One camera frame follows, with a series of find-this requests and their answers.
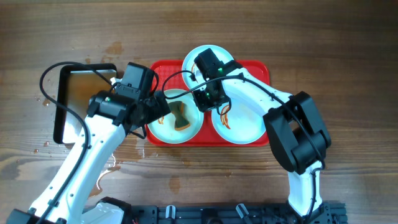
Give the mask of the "orange green sponge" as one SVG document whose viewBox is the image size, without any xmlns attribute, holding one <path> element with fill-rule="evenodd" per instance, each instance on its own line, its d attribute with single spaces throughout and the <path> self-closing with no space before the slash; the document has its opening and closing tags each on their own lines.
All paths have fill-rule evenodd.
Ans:
<svg viewBox="0 0 398 224">
<path fill-rule="evenodd" d="M 170 112 L 175 116 L 174 129 L 181 131 L 190 126 L 190 122 L 184 116 L 185 104 L 182 101 L 173 101 L 169 103 Z"/>
</svg>

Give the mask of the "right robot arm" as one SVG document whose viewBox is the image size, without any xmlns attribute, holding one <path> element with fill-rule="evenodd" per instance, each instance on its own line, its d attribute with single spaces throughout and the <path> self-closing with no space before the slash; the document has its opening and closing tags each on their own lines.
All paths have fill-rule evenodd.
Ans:
<svg viewBox="0 0 398 224">
<path fill-rule="evenodd" d="M 200 111 L 215 110 L 230 122 L 237 101 L 262 117 L 277 162 L 288 172 L 289 205 L 305 222 L 322 204 L 318 175 L 331 137 L 310 95 L 281 92 L 254 78 L 235 60 L 194 60 L 203 82 L 193 89 Z"/>
</svg>

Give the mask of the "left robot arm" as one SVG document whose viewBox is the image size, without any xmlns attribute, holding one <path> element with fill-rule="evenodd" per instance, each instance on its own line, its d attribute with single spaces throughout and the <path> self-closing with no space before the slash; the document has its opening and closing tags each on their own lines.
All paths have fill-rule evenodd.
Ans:
<svg viewBox="0 0 398 224">
<path fill-rule="evenodd" d="M 84 206 L 114 150 L 134 129 L 170 113 L 164 94 L 137 100 L 100 91 L 92 97 L 75 145 L 30 209 L 14 209 L 8 223 L 131 223 L 131 205 L 106 197 L 88 212 Z"/>
</svg>

